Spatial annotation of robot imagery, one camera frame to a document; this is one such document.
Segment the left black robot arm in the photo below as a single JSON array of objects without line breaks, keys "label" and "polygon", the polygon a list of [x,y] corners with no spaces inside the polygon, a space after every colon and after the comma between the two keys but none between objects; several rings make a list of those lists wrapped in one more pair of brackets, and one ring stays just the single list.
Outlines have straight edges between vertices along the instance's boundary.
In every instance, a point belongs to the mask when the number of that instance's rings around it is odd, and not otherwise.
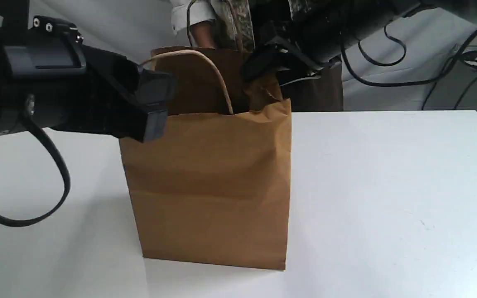
[{"label": "left black robot arm", "polygon": [[172,74],[83,45],[74,23],[0,0],[0,136],[31,126],[148,142],[162,136]]}]

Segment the person's right hand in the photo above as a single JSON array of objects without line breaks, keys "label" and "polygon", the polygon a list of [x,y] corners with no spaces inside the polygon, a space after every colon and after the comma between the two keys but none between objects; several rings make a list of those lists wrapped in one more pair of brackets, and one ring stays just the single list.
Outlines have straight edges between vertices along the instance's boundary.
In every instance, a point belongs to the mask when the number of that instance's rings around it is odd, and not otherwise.
[{"label": "person's right hand", "polygon": [[190,32],[197,47],[218,48],[213,36],[213,23],[210,21],[199,22],[190,26]]}]

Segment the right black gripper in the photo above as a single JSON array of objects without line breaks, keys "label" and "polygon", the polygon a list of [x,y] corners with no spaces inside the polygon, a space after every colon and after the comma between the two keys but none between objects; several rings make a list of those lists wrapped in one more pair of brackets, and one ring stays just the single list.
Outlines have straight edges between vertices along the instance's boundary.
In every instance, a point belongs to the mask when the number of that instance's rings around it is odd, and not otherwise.
[{"label": "right black gripper", "polygon": [[294,79],[316,77],[378,29],[378,0],[259,2],[259,47],[242,64],[241,77],[250,82],[286,71]]}]

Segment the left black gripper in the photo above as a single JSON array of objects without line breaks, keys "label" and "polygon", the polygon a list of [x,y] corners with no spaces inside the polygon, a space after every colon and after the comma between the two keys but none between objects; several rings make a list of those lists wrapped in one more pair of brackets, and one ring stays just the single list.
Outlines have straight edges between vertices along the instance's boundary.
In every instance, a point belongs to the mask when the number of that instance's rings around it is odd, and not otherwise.
[{"label": "left black gripper", "polygon": [[74,23],[35,16],[21,34],[0,39],[0,135],[40,128],[128,137],[164,134],[173,74],[83,45]]}]

